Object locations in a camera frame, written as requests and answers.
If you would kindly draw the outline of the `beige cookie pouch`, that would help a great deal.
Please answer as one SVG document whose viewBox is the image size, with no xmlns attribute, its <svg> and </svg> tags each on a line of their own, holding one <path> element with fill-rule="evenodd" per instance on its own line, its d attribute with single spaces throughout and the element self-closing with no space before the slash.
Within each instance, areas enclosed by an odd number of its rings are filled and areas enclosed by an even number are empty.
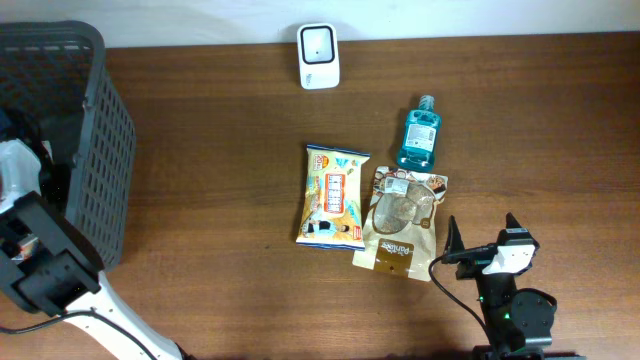
<svg viewBox="0 0 640 360">
<path fill-rule="evenodd" d="M 428 267 L 436 257 L 435 215 L 447 189 L 444 175 L 377 167 L 363 230 L 365 248 L 354 252 L 352 264 L 430 281 Z"/>
</svg>

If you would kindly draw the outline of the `teal mouthwash bottle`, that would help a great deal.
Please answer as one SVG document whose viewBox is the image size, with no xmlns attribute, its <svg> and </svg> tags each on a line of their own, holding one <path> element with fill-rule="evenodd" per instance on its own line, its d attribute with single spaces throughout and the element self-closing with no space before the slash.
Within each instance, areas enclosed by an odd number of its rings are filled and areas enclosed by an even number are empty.
<svg viewBox="0 0 640 360">
<path fill-rule="evenodd" d="M 435 148 L 442 118 L 435 112 L 435 98 L 423 95 L 416 109 L 410 110 L 404 128 L 397 164 L 410 171 L 428 173 L 435 165 Z"/>
</svg>

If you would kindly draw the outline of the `yellow snack bag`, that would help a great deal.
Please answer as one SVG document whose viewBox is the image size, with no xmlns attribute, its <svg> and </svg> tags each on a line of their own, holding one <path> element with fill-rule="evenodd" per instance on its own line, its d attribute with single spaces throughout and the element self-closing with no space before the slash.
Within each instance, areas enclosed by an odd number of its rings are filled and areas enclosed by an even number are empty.
<svg viewBox="0 0 640 360">
<path fill-rule="evenodd" d="M 304 206 L 296 243 L 362 251 L 361 170 L 370 155 L 309 144 Z"/>
</svg>

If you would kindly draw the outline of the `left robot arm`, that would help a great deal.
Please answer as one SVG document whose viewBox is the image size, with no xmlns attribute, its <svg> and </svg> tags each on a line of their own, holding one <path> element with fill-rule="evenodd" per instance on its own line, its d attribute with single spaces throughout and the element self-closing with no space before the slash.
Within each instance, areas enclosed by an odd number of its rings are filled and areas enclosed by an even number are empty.
<svg viewBox="0 0 640 360">
<path fill-rule="evenodd" d="M 1 290 L 26 312 L 66 322 L 118 359 L 185 359 L 110 285 L 91 243 L 40 191 L 41 163 L 14 139 L 1 144 Z"/>
</svg>

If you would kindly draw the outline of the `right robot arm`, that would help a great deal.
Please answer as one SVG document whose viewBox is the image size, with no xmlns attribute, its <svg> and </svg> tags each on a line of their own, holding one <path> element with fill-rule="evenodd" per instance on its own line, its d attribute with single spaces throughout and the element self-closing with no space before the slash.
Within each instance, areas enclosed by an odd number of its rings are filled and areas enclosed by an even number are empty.
<svg viewBox="0 0 640 360">
<path fill-rule="evenodd" d="M 487 336 L 486 346 L 472 350 L 474 359 L 578 359 L 574 352 L 547 352 L 552 344 L 558 302 L 541 290 L 521 288 L 516 278 L 532 267 L 539 243 L 513 214 L 493 243 L 467 248 L 454 217 L 449 218 L 443 264 L 457 266 L 458 280 L 473 280 L 481 312 L 473 313 Z"/>
</svg>

